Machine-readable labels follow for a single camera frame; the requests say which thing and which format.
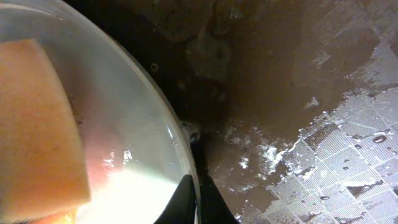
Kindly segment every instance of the wet surface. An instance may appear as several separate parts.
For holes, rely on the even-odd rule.
[[[67,2],[200,126],[198,172],[241,222],[396,220],[396,2]]]

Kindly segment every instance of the tiled surface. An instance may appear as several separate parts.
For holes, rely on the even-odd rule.
[[[99,24],[148,71],[159,64],[150,74],[177,115],[205,130],[205,165],[244,223],[398,222],[396,1],[228,0],[237,19],[221,19],[217,32],[207,27],[210,45],[231,46],[221,83],[195,76],[198,64],[186,54],[195,53],[196,35],[171,44],[164,27],[158,33],[141,17],[125,19],[133,0],[117,2],[110,14],[99,3],[86,10],[97,22],[103,14],[118,19]],[[198,17],[207,21],[203,2]],[[192,23],[185,34],[206,22]],[[313,98],[318,105],[307,107]]]

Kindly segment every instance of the white bowl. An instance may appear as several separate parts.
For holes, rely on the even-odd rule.
[[[45,49],[79,122],[93,194],[79,223],[153,223],[185,174],[198,189],[171,107],[104,32],[59,0],[2,0],[0,42],[20,39]]]

